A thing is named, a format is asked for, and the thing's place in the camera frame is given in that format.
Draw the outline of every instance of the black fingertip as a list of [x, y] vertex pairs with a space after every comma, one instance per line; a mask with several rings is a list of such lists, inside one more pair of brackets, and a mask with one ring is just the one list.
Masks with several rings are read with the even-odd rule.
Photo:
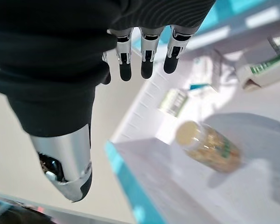
[[106, 76], [105, 80], [102, 82], [104, 85], [108, 85], [111, 82], [111, 74], [108, 72], [108, 75]]
[[120, 64], [119, 65], [120, 77], [123, 81], [129, 81], [132, 77], [131, 64]]
[[142, 62], [141, 64], [141, 75], [143, 78], [148, 79], [153, 74], [154, 63], [150, 61]]
[[164, 71], [168, 74], [174, 72], [177, 67], [177, 63], [178, 63], [177, 58], [166, 56], [165, 63], [164, 63]]

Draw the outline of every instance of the black fabric glove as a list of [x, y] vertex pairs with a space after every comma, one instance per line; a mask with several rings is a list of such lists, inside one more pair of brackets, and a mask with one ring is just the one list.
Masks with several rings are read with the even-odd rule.
[[138, 0], [0, 0], [0, 92], [23, 129], [54, 137], [91, 121], [95, 86], [116, 47], [107, 29]]

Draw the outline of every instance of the clear plastic bottle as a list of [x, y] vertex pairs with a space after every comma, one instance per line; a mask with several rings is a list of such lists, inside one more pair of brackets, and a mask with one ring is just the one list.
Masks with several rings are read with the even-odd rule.
[[241, 163], [240, 150], [206, 124], [187, 121], [178, 128], [175, 139], [188, 156], [218, 172], [232, 172]]

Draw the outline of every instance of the green label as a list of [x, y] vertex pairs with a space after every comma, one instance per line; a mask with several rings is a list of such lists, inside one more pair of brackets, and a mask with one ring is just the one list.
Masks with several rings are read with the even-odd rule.
[[228, 158], [230, 155], [230, 142], [223, 136], [224, 145], [223, 147], [216, 146], [216, 150], [221, 154], [222, 157]]
[[276, 56], [275, 58], [272, 58], [269, 61], [256, 64], [252, 67], [250, 67], [252, 74], [258, 75], [259, 73], [267, 70], [269, 67], [271, 67], [273, 64], [276, 64], [280, 61], [280, 55]]

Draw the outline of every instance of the robotic hand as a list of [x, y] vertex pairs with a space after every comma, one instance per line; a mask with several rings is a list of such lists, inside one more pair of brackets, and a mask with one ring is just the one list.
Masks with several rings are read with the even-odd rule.
[[[119, 70], [121, 79], [124, 81], [130, 80], [132, 76], [131, 35], [134, 27], [139, 27], [141, 30], [141, 75], [147, 79], [152, 75], [160, 35], [165, 26], [171, 26], [164, 70], [166, 73], [173, 73], [181, 53], [199, 29], [215, 0], [130, 0], [126, 2], [130, 4], [127, 7], [133, 10], [117, 18], [110, 27], [107, 27], [110, 33], [117, 37]], [[103, 52], [100, 54], [103, 54], [103, 60], [106, 62], [106, 54]], [[108, 72], [103, 83], [108, 84], [110, 81], [111, 76]], [[10, 104], [16, 111], [17, 104], [11, 100]], [[69, 200], [73, 202], [82, 200], [87, 195], [92, 181], [90, 124], [58, 136], [35, 136], [33, 133], [28, 133], [39, 155], [46, 177]]]

